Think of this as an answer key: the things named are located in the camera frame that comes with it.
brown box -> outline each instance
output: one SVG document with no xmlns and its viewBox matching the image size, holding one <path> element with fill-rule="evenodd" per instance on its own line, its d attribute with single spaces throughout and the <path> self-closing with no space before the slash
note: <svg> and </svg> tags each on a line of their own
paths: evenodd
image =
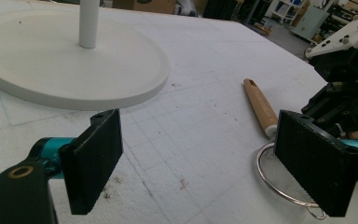
<svg viewBox="0 0 358 224">
<path fill-rule="evenodd" d="M 114 0 L 112 2 L 112 7 L 135 11 L 173 14 L 175 2 L 175 0 L 152 0 L 149 3 L 141 4 L 138 3 L 137 0 Z"/>
</svg>

white round base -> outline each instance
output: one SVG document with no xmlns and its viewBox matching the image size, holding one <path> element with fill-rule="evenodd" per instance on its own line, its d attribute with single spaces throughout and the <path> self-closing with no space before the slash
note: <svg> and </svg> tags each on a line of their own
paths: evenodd
<svg viewBox="0 0 358 224">
<path fill-rule="evenodd" d="M 97 47 L 78 45 L 79 15 L 0 15 L 0 89 L 41 105 L 102 110 L 158 94 L 170 72 L 160 47 L 130 27 L 99 20 Z"/>
</svg>

white table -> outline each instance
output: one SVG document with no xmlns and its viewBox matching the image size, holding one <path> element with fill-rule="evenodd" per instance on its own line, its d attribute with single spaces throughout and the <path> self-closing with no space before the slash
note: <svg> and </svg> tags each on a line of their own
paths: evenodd
<svg viewBox="0 0 358 224">
<path fill-rule="evenodd" d="M 0 13 L 20 9 L 78 7 L 0 1 Z M 235 22 L 109 8 L 100 16 L 156 41 L 171 72 L 159 95 L 121 109 L 124 154 L 107 199 L 85 217 L 72 216 L 63 180 L 50 180 L 60 223 L 358 223 L 358 185 L 347 216 L 321 222 L 273 194 L 255 172 L 255 152 L 269 140 L 242 81 L 252 78 L 276 113 L 298 112 L 325 85 L 311 66 Z M 78 136 L 95 113 L 0 91 L 0 172 L 22 161 L 42 137 Z"/>
</svg>

